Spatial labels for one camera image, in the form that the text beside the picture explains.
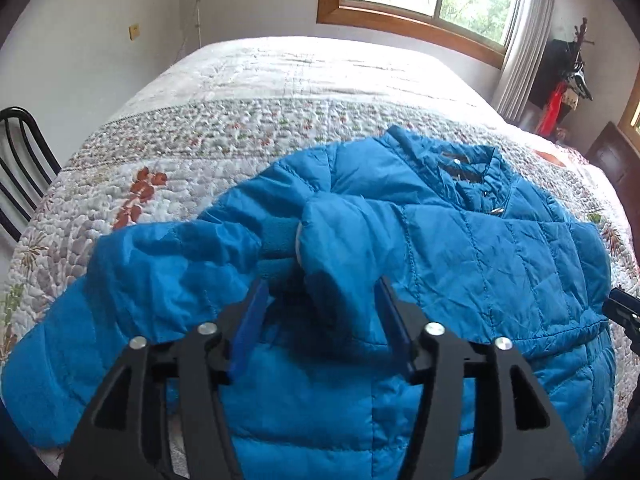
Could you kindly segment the blue quilted puffer jacket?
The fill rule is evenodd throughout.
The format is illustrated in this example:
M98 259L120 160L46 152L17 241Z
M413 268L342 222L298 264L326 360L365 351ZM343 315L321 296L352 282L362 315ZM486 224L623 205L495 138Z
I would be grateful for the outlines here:
M615 359L597 228L498 148L399 127L282 158L194 220L100 237L86 273L6 363L14 424L35 448L66 448L130 339L178 339L255 278L270 286L265 322L246 372L221 393L246 478L400 471L421 390L385 339L379 278L465 340L512 340L582 466L602 460Z

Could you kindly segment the coat rack with clothes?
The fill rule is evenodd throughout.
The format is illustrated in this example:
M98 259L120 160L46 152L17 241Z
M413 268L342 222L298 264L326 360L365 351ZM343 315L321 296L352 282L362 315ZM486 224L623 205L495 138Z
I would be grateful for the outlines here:
M574 27L570 41L551 39L544 48L538 72L529 93L529 102L541 110L535 133L546 139L555 138L556 125L561 116L563 96L573 91L578 99L592 101L585 75L582 46L592 44L586 39L588 18Z

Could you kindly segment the dark wooden headboard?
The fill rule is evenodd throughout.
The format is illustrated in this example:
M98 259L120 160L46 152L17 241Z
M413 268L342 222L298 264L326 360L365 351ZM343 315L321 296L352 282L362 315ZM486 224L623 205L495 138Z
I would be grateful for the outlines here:
M599 167L622 202L627 217L639 215L639 154L626 136L608 122L587 152L587 159Z

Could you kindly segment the floral quilted bedspread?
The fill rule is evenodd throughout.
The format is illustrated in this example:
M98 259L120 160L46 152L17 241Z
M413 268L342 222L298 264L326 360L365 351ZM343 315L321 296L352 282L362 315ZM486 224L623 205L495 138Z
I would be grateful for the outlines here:
M44 476L62 479L68 445L35 448L27 442L4 405L2 373L16 345L86 273L100 237L132 224L194 220L282 158L382 136L392 127L498 148L513 171L577 221L597 228L610 263L610 292L619 287L639 299L630 226L604 173L570 148L507 124L441 62L418 52L322 38L213 44L166 70L88 137L17 245L3 305L9 338L1 355L3 474L16 477L17 461L27 458ZM634 479L639 359L623 327L606 319L615 359L610 437L599 465L582 467L582 479ZM469 479L474 394L468 379L451 479ZM175 380L167 385L167 411L174 479L192 479Z

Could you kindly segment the black metal chair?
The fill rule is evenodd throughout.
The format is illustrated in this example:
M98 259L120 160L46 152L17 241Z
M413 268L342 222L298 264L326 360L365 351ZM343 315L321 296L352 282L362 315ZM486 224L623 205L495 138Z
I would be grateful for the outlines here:
M1 110L1 233L17 242L61 165L35 117L24 107Z

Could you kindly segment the white pleated curtain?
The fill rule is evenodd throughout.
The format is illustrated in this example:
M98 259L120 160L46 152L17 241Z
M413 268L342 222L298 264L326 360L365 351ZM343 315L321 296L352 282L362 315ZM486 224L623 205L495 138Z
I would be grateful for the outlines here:
M554 2L520 0L516 7L513 36L491 99L494 110L510 124L520 121L533 88L549 37Z

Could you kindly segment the wooden framed window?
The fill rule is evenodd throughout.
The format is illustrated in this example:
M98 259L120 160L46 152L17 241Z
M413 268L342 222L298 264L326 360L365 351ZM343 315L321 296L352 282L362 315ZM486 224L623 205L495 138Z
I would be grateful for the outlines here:
M426 41L495 68L506 62L528 0L318 0L317 22Z

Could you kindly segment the yellow wall switch plate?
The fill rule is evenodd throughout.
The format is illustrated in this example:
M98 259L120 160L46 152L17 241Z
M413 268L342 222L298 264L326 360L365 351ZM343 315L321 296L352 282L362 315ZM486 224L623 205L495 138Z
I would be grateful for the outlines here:
M133 24L128 27L129 38L131 41L136 40L140 36L140 28L138 24Z

